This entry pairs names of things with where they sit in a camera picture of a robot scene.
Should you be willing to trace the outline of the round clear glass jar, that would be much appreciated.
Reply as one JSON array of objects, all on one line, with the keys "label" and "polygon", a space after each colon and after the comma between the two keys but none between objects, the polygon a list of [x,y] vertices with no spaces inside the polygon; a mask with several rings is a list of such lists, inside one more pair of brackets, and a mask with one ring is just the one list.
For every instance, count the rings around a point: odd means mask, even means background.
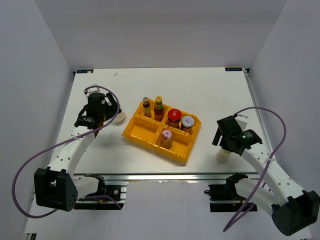
[{"label": "round clear glass jar", "polygon": [[116,115],[115,119],[113,120],[114,123],[120,123],[126,117],[126,111],[122,105],[120,105],[120,109],[118,114]]}]

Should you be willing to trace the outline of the yellow-capped white spice shaker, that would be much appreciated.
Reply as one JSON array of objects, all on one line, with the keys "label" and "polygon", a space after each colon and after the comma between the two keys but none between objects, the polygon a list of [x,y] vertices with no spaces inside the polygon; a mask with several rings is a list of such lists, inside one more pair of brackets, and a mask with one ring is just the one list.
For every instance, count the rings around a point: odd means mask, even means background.
[{"label": "yellow-capped white spice shaker", "polygon": [[230,156],[231,152],[224,149],[220,149],[215,155],[216,160],[222,164],[226,163],[229,160]]}]

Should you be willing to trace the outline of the white-lidded dark sauce jar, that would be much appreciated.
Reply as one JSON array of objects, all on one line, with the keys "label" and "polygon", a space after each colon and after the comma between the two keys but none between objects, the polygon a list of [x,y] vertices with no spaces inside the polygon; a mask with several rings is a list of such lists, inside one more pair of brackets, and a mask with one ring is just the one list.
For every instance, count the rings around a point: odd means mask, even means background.
[{"label": "white-lidded dark sauce jar", "polygon": [[194,118],[190,115],[186,115],[181,120],[180,129],[184,132],[190,133],[193,129],[194,124],[195,124]]}]

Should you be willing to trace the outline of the small brown yellow-label bottle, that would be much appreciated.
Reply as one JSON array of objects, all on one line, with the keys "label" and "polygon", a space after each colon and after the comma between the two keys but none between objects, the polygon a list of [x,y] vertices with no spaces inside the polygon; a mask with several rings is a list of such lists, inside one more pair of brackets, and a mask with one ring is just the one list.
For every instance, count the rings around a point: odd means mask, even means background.
[{"label": "small brown yellow-label bottle", "polygon": [[152,116],[151,107],[150,107],[150,101],[148,97],[143,98],[143,115],[145,117],[150,118]]}]

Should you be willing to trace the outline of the red sauce bottle yellow cap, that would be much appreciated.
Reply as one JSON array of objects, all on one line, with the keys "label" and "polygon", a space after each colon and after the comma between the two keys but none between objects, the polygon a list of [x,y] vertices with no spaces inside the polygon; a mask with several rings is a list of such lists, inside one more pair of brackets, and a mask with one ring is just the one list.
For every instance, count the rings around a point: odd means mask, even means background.
[{"label": "red sauce bottle yellow cap", "polygon": [[164,117],[164,106],[163,106],[163,98],[161,96],[157,96],[155,98],[154,105],[154,119],[156,121],[161,122]]}]

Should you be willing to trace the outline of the red-capped chili sauce jar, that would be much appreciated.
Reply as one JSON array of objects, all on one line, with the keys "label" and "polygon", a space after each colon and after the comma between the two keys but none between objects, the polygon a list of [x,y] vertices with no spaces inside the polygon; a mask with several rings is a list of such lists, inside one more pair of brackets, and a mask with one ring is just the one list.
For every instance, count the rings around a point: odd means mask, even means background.
[{"label": "red-capped chili sauce jar", "polygon": [[180,127],[180,121],[182,118],[182,113],[179,109],[172,108],[167,114],[167,124],[173,128]]}]

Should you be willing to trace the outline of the pink-capped spice shaker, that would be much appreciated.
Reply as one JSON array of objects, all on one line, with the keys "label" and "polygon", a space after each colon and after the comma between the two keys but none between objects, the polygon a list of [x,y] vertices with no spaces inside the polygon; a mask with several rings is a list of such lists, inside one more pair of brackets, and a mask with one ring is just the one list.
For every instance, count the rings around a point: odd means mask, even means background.
[{"label": "pink-capped spice shaker", "polygon": [[161,133],[160,145],[165,149],[170,149],[173,144],[172,132],[168,129],[165,129]]}]

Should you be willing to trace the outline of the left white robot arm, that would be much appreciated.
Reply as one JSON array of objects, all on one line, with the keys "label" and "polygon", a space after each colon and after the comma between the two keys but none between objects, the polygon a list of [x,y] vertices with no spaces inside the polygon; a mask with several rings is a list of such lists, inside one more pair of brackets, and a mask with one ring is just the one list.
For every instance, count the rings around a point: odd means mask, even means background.
[{"label": "left white robot arm", "polygon": [[92,92],[74,123],[70,142],[63,145],[56,159],[34,174],[35,199],[38,206],[71,211],[79,199],[105,196],[103,177],[87,174],[74,179],[74,173],[88,146],[102,126],[110,124],[120,113],[118,99],[111,93]]}]

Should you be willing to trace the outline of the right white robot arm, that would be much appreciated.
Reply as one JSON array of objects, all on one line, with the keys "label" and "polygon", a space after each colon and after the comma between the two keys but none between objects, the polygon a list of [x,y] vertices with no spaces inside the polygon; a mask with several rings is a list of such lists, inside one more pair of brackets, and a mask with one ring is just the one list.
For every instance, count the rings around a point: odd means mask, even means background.
[{"label": "right white robot arm", "polygon": [[285,236],[314,224],[318,220],[320,197],[297,184],[270,157],[262,139],[252,130],[242,130],[231,115],[217,121],[213,145],[235,153],[246,160],[260,175],[269,190],[238,172],[226,179],[226,195],[236,200],[243,197],[252,201],[271,216],[276,228]]}]

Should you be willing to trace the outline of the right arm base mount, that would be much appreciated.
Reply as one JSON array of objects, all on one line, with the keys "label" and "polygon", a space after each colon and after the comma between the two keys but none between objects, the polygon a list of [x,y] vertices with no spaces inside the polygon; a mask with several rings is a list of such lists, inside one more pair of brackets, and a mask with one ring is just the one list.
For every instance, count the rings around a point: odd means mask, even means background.
[{"label": "right arm base mount", "polygon": [[237,172],[225,180],[224,184],[210,184],[204,191],[209,197],[211,213],[235,213],[244,204],[246,198],[236,192],[235,184],[247,179],[244,173]]}]

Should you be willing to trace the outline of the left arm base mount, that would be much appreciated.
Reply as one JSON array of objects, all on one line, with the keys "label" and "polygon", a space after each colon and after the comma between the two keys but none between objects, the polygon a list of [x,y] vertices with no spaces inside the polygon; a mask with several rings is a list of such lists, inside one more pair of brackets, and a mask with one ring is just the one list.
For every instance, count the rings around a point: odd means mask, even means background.
[{"label": "left arm base mount", "polygon": [[84,175],[73,181],[78,197],[75,210],[121,210],[127,187],[99,175]]}]

